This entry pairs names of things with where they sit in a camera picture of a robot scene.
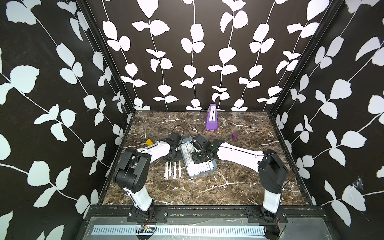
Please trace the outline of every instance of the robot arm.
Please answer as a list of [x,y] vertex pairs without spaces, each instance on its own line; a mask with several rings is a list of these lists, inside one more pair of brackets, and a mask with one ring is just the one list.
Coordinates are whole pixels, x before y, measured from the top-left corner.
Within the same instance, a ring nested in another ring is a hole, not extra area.
[[149,165],[160,157],[166,161],[177,159],[180,155],[177,151],[180,142],[181,136],[172,132],[168,138],[151,146],[137,150],[127,148],[113,173],[113,180],[132,198],[134,210],[140,212],[143,219],[153,215],[154,201],[145,187]]
[[[172,132],[169,138],[157,141],[151,146],[137,150],[127,148],[117,165],[113,179],[129,194],[134,203],[133,209],[136,213],[140,212],[144,219],[150,218],[154,211],[154,201],[145,188],[149,165],[160,157],[164,157],[166,161],[176,159],[180,155],[180,151],[177,151],[180,142],[181,136]],[[252,151],[232,146],[221,140],[211,143],[202,135],[194,137],[192,144],[198,149],[192,153],[195,164],[219,158],[240,163],[259,172],[260,181],[265,188],[261,214],[265,221],[274,221],[280,205],[283,183],[288,173],[275,151],[270,149],[264,153]]]
[[200,134],[193,138],[192,143],[198,150],[192,153],[195,164],[218,158],[240,163],[258,172],[260,182],[265,189],[261,215],[267,222],[274,221],[280,205],[283,184],[288,174],[287,167],[275,151],[271,149],[266,152],[252,151],[220,140],[214,140],[211,143]]

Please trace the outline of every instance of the metal bracket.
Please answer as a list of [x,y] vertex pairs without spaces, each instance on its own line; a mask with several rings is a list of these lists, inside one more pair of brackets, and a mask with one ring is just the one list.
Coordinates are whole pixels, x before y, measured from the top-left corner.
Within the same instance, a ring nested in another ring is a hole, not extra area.
[[[245,215],[248,218],[249,223],[258,223],[259,225],[276,225],[276,222],[266,222],[263,220],[263,217],[261,217],[261,206],[260,207],[246,207],[245,208]],[[286,223],[285,217],[283,216],[283,208],[280,206],[276,212],[276,218],[281,223]]]
[[[155,218],[157,222],[167,222],[168,207],[155,205]],[[137,213],[130,212],[127,222],[142,222],[141,217]]]

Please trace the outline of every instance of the black wallpaper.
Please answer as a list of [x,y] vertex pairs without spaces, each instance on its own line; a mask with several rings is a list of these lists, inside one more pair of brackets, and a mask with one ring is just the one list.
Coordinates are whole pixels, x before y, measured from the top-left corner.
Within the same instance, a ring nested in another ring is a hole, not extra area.
[[[88,4],[136,109],[202,110],[214,102],[226,111],[268,111],[329,1],[93,0]],[[227,23],[222,29],[221,22]],[[220,50],[229,60],[223,75]],[[288,62],[292,64],[286,71]],[[208,69],[215,65],[219,68]]]
[[75,2],[0,9],[0,239],[74,239],[129,109]]
[[346,2],[276,121],[341,239],[382,239],[384,1]]

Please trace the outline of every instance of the red wire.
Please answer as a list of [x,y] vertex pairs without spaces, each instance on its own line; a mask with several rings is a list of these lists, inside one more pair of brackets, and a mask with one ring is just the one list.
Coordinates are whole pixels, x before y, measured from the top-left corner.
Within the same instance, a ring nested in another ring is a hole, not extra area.
[[156,214],[156,213],[154,213],[153,216],[152,216],[152,219],[151,219],[149,222],[145,223],[145,224],[150,223],[150,222],[153,220],[153,218],[155,218],[155,214]]

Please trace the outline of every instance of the brown marble surface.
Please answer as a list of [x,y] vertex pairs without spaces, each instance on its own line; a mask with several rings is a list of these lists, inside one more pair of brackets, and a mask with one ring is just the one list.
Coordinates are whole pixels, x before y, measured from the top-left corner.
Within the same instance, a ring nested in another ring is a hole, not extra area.
[[[205,117],[206,112],[137,112],[125,147],[145,147],[148,138],[153,142],[163,139],[170,134],[175,125],[180,124],[187,129],[189,124],[195,124],[198,131],[210,141],[221,139],[250,150],[272,149],[283,152],[266,113],[219,112],[218,130],[215,131],[205,129]],[[237,140],[232,139],[234,132],[238,134]],[[288,168],[288,179],[291,179],[282,193],[282,204],[304,205],[289,164],[284,156],[280,157]],[[146,182],[148,193],[155,200],[155,204],[261,205],[263,203],[264,188],[257,172],[229,161],[216,162],[216,171],[192,179],[188,176],[182,160],[182,178],[179,178],[177,164],[176,179],[173,179],[174,165],[172,165],[172,176],[164,180],[165,162],[160,158],[149,168]],[[111,182],[103,204],[130,205],[132,201],[116,183]]]

